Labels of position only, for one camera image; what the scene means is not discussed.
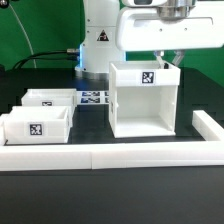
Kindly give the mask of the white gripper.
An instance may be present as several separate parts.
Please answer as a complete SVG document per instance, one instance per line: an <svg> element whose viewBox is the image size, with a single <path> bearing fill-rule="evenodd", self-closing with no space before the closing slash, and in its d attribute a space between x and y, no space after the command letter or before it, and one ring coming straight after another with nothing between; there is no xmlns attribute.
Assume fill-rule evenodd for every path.
<svg viewBox="0 0 224 224"><path fill-rule="evenodd" d="M224 4L197 4L183 19L161 18L156 8L124 7L117 20L116 45L123 51L155 51L161 69L168 68L163 51L176 50L172 64L178 66L186 49L224 45Z"/></svg>

